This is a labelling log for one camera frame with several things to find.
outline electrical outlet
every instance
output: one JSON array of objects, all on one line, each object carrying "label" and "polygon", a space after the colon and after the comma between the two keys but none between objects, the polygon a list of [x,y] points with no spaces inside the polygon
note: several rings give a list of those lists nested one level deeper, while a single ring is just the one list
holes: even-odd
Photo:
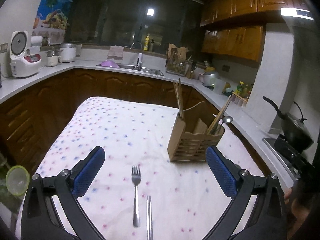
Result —
[{"label": "electrical outlet", "polygon": [[8,43],[4,43],[0,45],[0,54],[5,53],[8,50]]},{"label": "electrical outlet", "polygon": [[228,66],[228,65],[222,66],[222,71],[229,72],[229,70],[230,70],[230,66]]}]

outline range hood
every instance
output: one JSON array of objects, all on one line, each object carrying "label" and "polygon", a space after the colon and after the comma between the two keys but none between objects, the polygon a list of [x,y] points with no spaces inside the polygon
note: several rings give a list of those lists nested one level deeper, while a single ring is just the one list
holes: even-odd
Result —
[{"label": "range hood", "polygon": [[300,55],[305,59],[320,60],[320,32],[310,11],[281,8],[281,16],[294,35]]}]

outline metal chopsticks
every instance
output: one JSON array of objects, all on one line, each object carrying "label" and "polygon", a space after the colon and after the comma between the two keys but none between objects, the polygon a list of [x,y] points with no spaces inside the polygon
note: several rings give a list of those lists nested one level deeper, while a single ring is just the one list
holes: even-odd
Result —
[{"label": "metal chopsticks", "polygon": [[147,196],[147,240],[153,240],[151,196]]}]

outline blue gripper pad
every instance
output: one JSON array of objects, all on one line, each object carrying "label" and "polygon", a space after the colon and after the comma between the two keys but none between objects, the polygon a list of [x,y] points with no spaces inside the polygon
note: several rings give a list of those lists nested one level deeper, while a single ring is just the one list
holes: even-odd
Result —
[{"label": "blue gripper pad", "polygon": [[237,195],[236,179],[211,147],[207,148],[205,158],[223,193],[227,197],[235,197]]},{"label": "blue gripper pad", "polygon": [[105,153],[103,148],[96,146],[84,160],[79,161],[72,169],[75,174],[73,174],[73,189],[71,193],[75,198],[84,196],[104,160]]}]

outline spoon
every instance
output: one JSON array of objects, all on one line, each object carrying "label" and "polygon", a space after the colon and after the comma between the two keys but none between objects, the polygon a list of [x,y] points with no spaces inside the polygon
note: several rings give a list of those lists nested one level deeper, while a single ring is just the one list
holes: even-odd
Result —
[{"label": "spoon", "polygon": [[222,124],[220,125],[217,133],[220,132],[220,129],[221,129],[221,127],[222,127],[222,125],[223,125],[224,123],[231,123],[232,121],[233,121],[233,117],[231,117],[231,116],[225,116],[225,117],[223,117],[223,118],[222,118]]}]

